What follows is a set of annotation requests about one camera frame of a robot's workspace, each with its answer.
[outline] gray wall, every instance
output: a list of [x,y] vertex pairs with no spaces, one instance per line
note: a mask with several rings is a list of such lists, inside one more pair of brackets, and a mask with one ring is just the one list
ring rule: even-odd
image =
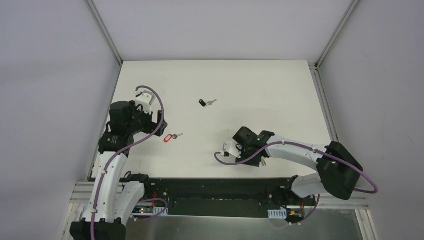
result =
[[119,68],[83,0],[0,3],[1,239],[56,239]]
[[324,62],[340,141],[380,186],[380,239],[422,239],[424,1],[364,0]]
[[351,0],[95,0],[124,60],[316,62]]

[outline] white tabletop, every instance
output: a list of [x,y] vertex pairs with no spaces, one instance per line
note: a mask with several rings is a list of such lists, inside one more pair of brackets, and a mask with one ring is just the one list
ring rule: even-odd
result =
[[[139,85],[153,88],[162,98],[168,127],[162,137],[130,150],[122,176],[127,171],[151,178],[289,178],[313,173],[284,159],[268,159],[259,168],[218,163],[214,153],[243,126],[257,134],[266,130],[304,143],[330,143],[306,61],[125,61],[112,102],[135,100]],[[200,99],[217,101],[202,107]],[[159,109],[156,100],[154,119]],[[168,134],[184,135],[164,143]],[[139,133],[134,140],[145,136]]]

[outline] black key fob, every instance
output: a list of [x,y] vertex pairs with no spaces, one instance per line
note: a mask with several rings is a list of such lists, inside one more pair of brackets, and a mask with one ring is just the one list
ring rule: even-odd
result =
[[206,107],[206,102],[203,101],[202,99],[199,100],[199,103],[202,107]]

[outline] red key tag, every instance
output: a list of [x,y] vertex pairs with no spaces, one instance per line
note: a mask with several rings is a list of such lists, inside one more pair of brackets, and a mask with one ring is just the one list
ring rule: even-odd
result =
[[165,137],[163,140],[165,143],[169,142],[172,139],[172,134],[168,134],[168,136]]

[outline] key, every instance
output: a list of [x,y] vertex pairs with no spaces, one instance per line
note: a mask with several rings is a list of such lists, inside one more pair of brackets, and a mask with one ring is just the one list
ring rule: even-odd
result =
[[207,105],[208,105],[208,106],[210,106],[210,105],[212,105],[213,103],[215,103],[216,101],[217,101],[216,99],[215,99],[215,100],[213,100],[213,101],[208,101],[208,102],[207,102]]
[[174,134],[172,135],[172,139],[177,139],[179,136],[183,135],[184,133],[181,134]]

